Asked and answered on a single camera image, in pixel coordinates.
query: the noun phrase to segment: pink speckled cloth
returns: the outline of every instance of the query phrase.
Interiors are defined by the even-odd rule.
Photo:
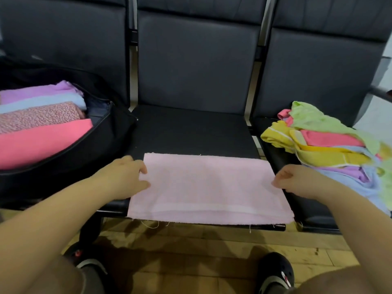
[[[39,162],[66,149],[92,128],[91,119],[0,134],[0,169]]]
[[[31,107],[0,114],[0,134],[38,126],[62,124],[84,118],[84,114],[72,102]]]
[[[18,88],[16,90],[2,90],[0,91],[0,104],[9,104],[39,96],[52,96],[67,93],[77,93],[83,96],[83,93],[79,89],[63,80],[56,85],[40,85],[37,87]]]
[[[260,159],[145,154],[151,187],[131,197],[128,217],[218,225],[290,223],[294,214]]]

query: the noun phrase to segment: chair backrest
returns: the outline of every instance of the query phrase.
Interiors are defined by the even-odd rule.
[[[127,0],[0,0],[2,48],[101,75],[129,106]]]
[[[392,0],[277,0],[252,117],[294,100],[352,126],[392,29]]]
[[[244,114],[266,0],[138,0],[140,104]]]

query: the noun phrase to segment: white wall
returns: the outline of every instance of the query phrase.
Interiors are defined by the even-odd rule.
[[[392,57],[392,35],[384,50],[384,56]],[[385,72],[381,87],[392,90],[392,66]],[[392,146],[392,103],[373,97],[363,117],[354,128],[372,133],[379,140]]]

